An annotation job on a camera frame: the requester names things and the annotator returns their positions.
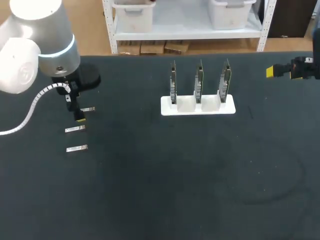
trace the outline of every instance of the dark table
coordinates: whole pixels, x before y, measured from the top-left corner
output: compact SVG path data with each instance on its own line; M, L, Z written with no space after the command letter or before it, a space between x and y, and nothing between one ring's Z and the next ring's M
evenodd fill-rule
M175 57L83 57L99 67L84 92L84 132L55 90L21 131L0 137L1 240L320 239L320 81L266 79L307 52ZM234 115L161 116L176 61L191 95L229 59ZM0 93L0 129L17 126L42 87ZM88 150L66 153L88 144Z

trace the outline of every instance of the cable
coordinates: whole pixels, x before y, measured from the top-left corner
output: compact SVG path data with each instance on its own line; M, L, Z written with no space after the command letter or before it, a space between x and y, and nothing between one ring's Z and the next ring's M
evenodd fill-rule
M59 82L59 83L54 83L54 84L51 84L51 85L45 87L45 88L42 89L42 90L37 94L37 96L34 98L32 104L31 104L31 107L30 107L30 109L29 109L29 112L28 112L28 114L26 115L26 117L25 117L25 119L23 120L23 122L22 122L19 126L13 128L13 129L11 129L11 130L8 130L8 131L0 131L0 136L9 135L9 134L13 134L13 133L15 133L15 132L18 132L18 131L21 130L25 125L27 125L27 123L29 122L32 114L34 113L34 110L35 110L35 108L36 108L36 105L37 105L37 102L39 101L39 99L40 99L45 93L47 93L47 92L49 92L51 89L55 89L55 88L64 88L64 89L68 92L68 94L71 92L70 87L69 87L67 84L61 83L61 82Z

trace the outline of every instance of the storage bin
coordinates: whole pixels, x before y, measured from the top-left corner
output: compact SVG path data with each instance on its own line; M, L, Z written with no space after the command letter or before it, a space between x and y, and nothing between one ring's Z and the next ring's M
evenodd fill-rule
M209 15L216 30L246 27L252 4L257 0L209 0Z
M126 5L116 4L115 8L118 17L118 26L124 33L147 33L152 30L153 13L156 3Z

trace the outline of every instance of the wooden floor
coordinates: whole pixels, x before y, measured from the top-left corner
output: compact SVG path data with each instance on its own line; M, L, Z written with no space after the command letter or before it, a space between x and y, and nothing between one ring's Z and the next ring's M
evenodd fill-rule
M63 0L81 55L111 55L102 0ZM10 14L9 0L0 0L0 23ZM311 29L305 38L272 38L267 52L312 51ZM257 39L194 40L188 54L255 52Z

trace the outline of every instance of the white stand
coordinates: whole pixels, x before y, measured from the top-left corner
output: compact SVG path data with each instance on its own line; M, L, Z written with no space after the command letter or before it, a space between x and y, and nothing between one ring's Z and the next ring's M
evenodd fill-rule
M222 103L217 95L202 95L201 103L196 103L194 95L177 96L177 104L172 104L170 96L161 97L161 114L163 116L176 115L214 115L235 114L236 107L232 95L228 95L226 103Z

